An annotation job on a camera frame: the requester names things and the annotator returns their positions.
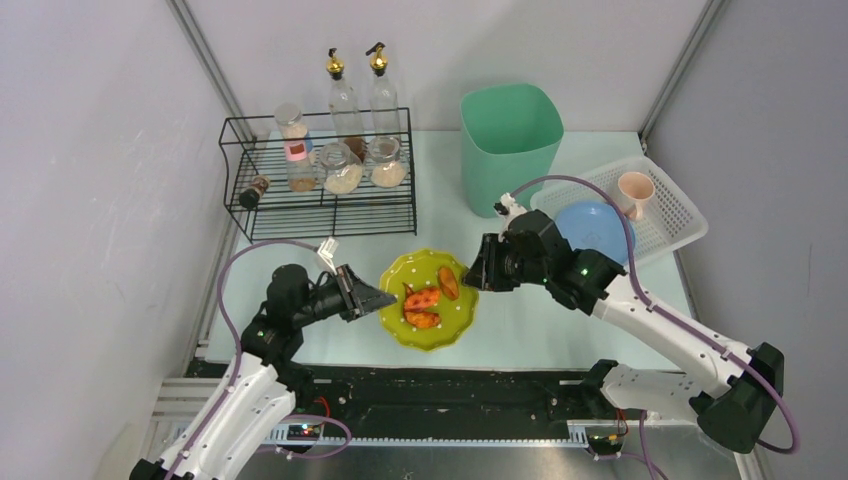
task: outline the beige cup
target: beige cup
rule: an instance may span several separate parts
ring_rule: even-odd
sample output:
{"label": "beige cup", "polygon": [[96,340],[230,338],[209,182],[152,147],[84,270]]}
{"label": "beige cup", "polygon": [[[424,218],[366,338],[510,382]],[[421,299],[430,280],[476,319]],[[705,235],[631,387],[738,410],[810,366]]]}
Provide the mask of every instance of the beige cup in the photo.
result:
{"label": "beige cup", "polygon": [[644,173],[627,172],[618,177],[618,189],[613,192],[613,200],[627,218],[641,220],[645,215],[645,205],[655,192],[651,177]]}

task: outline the yellow plate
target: yellow plate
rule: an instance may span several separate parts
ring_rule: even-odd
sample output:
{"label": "yellow plate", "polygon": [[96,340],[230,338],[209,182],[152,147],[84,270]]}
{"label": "yellow plate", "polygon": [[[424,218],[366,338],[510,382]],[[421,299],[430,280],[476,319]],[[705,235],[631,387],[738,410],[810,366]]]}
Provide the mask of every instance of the yellow plate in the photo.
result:
{"label": "yellow plate", "polygon": [[[427,329],[415,328],[403,319],[403,301],[406,299],[403,284],[410,285],[415,291],[430,286],[438,287],[438,271],[442,266],[453,271],[459,284],[459,298],[451,300],[442,294],[439,303],[427,309],[428,312],[439,314],[441,325]],[[468,267],[446,252],[425,248],[398,257],[380,277],[380,289],[398,298],[397,303],[380,310],[383,328],[401,345],[425,352],[456,343],[474,321],[479,296],[477,290],[462,284],[462,277],[467,271]]]}

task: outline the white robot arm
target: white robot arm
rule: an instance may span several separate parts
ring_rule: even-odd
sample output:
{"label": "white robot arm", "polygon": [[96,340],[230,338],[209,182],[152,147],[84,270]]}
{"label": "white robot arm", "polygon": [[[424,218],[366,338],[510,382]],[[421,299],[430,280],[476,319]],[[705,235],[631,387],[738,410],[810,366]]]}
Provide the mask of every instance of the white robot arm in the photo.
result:
{"label": "white robot arm", "polygon": [[[527,212],[510,195],[501,200],[495,210],[505,219],[503,230],[483,235],[480,252],[463,283],[493,292],[512,291],[525,283],[541,285],[566,308],[631,333],[684,373],[633,370],[601,360],[583,385],[598,389],[613,407],[651,410],[697,423],[720,445],[749,453],[776,401],[747,370],[753,369],[780,394],[783,354],[768,343],[751,349],[648,292],[636,294],[634,283],[617,262],[595,250],[573,250],[543,212]],[[714,346],[687,329],[709,338]]]}
{"label": "white robot arm", "polygon": [[136,464],[130,480],[234,480],[268,432],[313,401],[311,372],[291,361],[303,344],[303,328],[334,315],[351,322],[397,301],[348,265],[334,267],[328,242],[318,249],[327,273],[317,283],[300,265],[274,272],[267,300],[242,332],[213,395],[156,463]]}

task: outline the cooked food piece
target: cooked food piece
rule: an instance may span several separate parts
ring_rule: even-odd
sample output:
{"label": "cooked food piece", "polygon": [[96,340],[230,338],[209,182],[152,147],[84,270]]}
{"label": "cooked food piece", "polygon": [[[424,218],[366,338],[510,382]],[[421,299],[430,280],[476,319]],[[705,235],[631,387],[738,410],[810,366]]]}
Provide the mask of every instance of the cooked food piece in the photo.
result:
{"label": "cooked food piece", "polygon": [[439,314],[432,312],[404,312],[404,317],[416,328],[433,328],[442,323]]}
{"label": "cooked food piece", "polygon": [[406,297],[406,301],[403,302],[403,311],[423,311],[439,303],[441,296],[442,292],[439,290],[439,287],[424,288]]}
{"label": "cooked food piece", "polygon": [[451,300],[459,298],[459,284],[456,283],[456,277],[450,268],[442,267],[439,269],[439,285],[442,287],[445,296]]}

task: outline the spice rack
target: spice rack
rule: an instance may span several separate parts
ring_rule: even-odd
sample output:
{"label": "spice rack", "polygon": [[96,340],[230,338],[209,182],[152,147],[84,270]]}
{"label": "spice rack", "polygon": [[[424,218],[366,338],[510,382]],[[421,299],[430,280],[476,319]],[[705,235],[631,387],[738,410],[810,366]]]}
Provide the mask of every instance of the spice rack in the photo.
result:
{"label": "spice rack", "polygon": [[[409,174],[400,185],[381,188],[371,182],[373,163],[367,162],[359,186],[351,193],[334,195],[319,184],[308,192],[293,192],[288,187],[283,140],[274,126],[273,115],[230,117],[224,120],[218,145],[224,154],[226,183],[224,207],[250,243],[284,238],[418,233],[415,205],[415,161],[409,108],[399,109],[405,129],[386,133],[400,139],[407,153]],[[357,135],[325,135],[332,130],[330,113],[304,113],[310,127],[315,152],[331,142]],[[267,139],[244,138],[239,132],[245,124]],[[374,138],[365,133],[365,141]],[[259,205],[248,210],[239,204],[239,194],[250,186],[256,175],[266,175],[271,186]]]}

